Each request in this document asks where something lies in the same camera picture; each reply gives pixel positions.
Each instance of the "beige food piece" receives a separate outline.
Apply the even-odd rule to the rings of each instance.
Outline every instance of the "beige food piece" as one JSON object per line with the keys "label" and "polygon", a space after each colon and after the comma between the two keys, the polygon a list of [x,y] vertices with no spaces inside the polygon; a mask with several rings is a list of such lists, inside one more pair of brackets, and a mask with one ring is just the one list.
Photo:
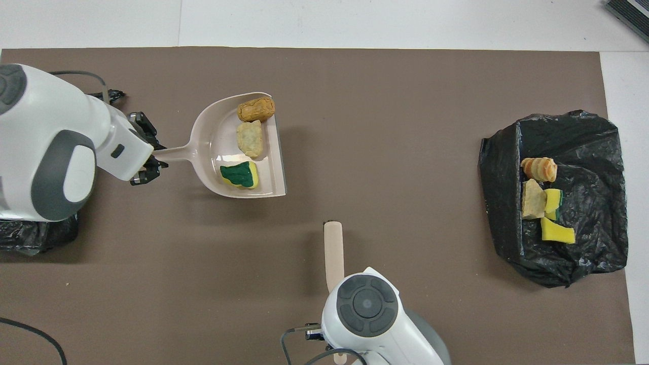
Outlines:
{"label": "beige food piece", "polygon": [[545,216],[545,203],[547,196],[539,183],[534,179],[523,183],[522,218],[534,220]]}
{"label": "beige food piece", "polygon": [[550,157],[524,158],[520,166],[528,179],[551,183],[557,179],[557,164]]}
{"label": "beige food piece", "polygon": [[275,114],[275,102],[270,97],[246,101],[239,104],[237,115],[242,121],[265,121]]}
{"label": "beige food piece", "polygon": [[237,146],[250,158],[257,158],[263,153],[262,123],[258,120],[243,122],[237,127]]}

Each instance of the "scoop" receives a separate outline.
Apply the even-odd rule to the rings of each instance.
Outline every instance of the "scoop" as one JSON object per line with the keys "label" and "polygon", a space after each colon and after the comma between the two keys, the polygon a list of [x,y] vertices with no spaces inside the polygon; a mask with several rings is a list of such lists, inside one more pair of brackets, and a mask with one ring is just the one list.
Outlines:
{"label": "scoop", "polygon": [[[236,198],[286,195],[282,150],[275,116],[262,123],[262,155],[252,159],[237,146],[237,126],[243,123],[237,117],[238,105],[265,96],[270,97],[263,92],[251,92],[215,102],[196,118],[190,141],[186,145],[153,151],[153,155],[164,162],[191,162],[203,185],[219,195]],[[245,161],[253,161],[257,165],[259,185],[254,189],[237,188],[221,178],[221,166],[232,166]]]}

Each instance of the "croissant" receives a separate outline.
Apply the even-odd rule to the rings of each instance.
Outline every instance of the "croissant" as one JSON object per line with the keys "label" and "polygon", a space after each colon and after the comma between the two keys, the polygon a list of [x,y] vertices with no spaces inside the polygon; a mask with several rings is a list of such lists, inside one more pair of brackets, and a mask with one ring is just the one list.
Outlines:
{"label": "croissant", "polygon": [[524,158],[520,166],[528,179],[551,183],[557,179],[557,164],[550,157]]}

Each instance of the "cable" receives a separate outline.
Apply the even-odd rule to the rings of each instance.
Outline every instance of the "cable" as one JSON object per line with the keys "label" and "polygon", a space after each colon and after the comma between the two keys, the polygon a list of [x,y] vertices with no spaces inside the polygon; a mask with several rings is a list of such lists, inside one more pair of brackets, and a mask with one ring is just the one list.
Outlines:
{"label": "cable", "polygon": [[11,325],[11,326],[14,326],[14,327],[26,329],[29,332],[36,333],[38,336],[41,336],[42,338],[46,339],[50,344],[53,344],[54,347],[56,348],[56,350],[58,351],[58,356],[61,357],[61,364],[67,365],[66,354],[63,352],[63,347],[61,347],[61,345],[59,345],[58,342],[54,338],[52,338],[52,336],[50,336],[49,334],[47,334],[47,333],[45,333],[45,332],[43,332],[43,331],[41,331],[41,330],[39,330],[37,328],[34,328],[34,327],[30,326],[30,325],[26,325],[24,323],[20,323],[20,322],[14,321],[14,320],[10,320],[8,318],[0,317],[0,323],[4,323],[4,324]]}
{"label": "cable", "polygon": [[108,87],[106,86],[106,83],[104,82],[104,79],[102,79],[99,75],[96,75],[92,72],[88,71],[79,71],[77,69],[67,69],[64,71],[52,71],[50,72],[51,75],[86,75],[86,76],[92,76],[95,79],[99,80],[101,82],[101,95],[104,99],[104,103],[110,104],[110,98],[108,97]]}
{"label": "cable", "polygon": [[[286,339],[286,336],[289,333],[294,333],[294,332],[297,332],[297,331],[309,331],[310,329],[318,329],[318,328],[320,328],[319,324],[306,325],[304,327],[296,327],[296,328],[288,329],[288,330],[286,330],[286,332],[284,332],[282,334],[282,337],[280,337],[280,343],[282,344],[282,351],[284,352],[284,356],[286,356],[286,362],[288,363],[288,365],[293,365],[293,364],[291,363],[291,357],[288,355],[288,350],[286,349],[286,344],[284,343],[284,340]],[[337,353],[346,353],[346,354],[349,354],[349,355],[354,355],[358,360],[360,360],[361,364],[367,365],[367,362],[365,361],[365,359],[363,359],[363,357],[359,353],[357,353],[356,351],[354,351],[352,349],[330,349],[330,350],[327,350],[327,351],[321,353],[320,355],[317,355],[316,357],[309,360],[305,365],[313,365],[313,364],[315,364],[316,361],[321,360],[321,359],[323,359],[323,358],[325,358],[327,356],[337,354]]]}
{"label": "cable", "polygon": [[327,356],[335,355],[337,353],[346,353],[346,354],[349,354],[349,355],[354,355],[358,360],[360,360],[361,364],[367,365],[367,362],[365,361],[365,359],[363,359],[361,354],[359,354],[356,351],[351,350],[351,349],[331,349],[331,350],[325,351],[325,352],[321,353],[320,355],[317,355],[316,357],[314,357],[311,360],[307,361],[304,365],[313,365],[313,364],[315,364],[316,361],[324,359]]}

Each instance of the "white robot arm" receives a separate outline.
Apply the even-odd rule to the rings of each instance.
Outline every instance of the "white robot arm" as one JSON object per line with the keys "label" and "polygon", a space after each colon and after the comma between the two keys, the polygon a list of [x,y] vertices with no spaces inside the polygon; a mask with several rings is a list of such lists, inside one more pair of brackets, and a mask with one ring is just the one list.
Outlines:
{"label": "white robot arm", "polygon": [[368,365],[450,365],[437,333],[405,310],[399,291],[372,268],[344,278],[331,291],[321,326],[330,346],[354,350]]}
{"label": "white robot arm", "polygon": [[127,181],[152,151],[118,109],[36,68],[0,65],[0,219],[66,219],[96,166]]}

